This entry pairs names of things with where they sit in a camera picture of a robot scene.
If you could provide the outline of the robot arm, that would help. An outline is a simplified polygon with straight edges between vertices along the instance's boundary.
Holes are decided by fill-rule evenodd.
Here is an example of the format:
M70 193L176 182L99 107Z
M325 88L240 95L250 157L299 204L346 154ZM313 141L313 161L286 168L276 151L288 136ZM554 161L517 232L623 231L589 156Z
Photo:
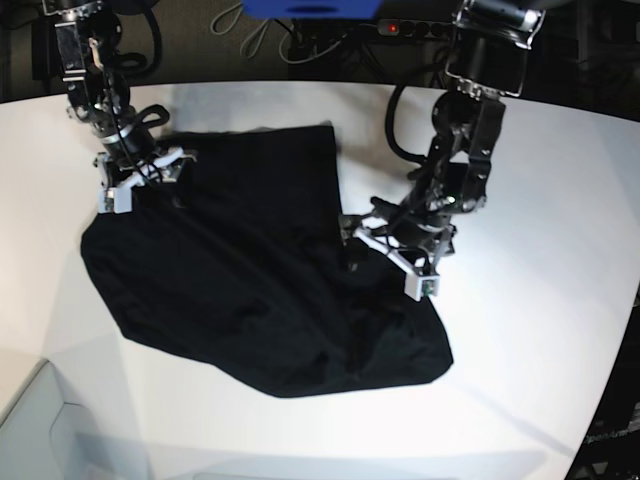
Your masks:
M130 79L154 73L163 55L162 34L150 1L131 1L146 20L152 57L122 53L122 24L111 1L44 1L43 13L54 19L61 80L66 85L68 113L91 127L102 150L94 160L102 186L127 180L135 186L176 182L193 152L159 144L151 134L170 120L159 104L141 111L130 103Z
M370 217L382 225L368 228L366 216L341 220L346 263L355 270L366 248L407 264L428 277L440 260L453 254L456 216L482 208L506 106L503 98L521 94L529 53L546 15L532 1L464 1L453 17L453 37L445 59L409 71L389 99L384 131L399 158L417 164L412 188L400 204L371 200ZM435 102L435 135L425 155L404 150L395 137L402 93L422 73L444 70L451 82Z

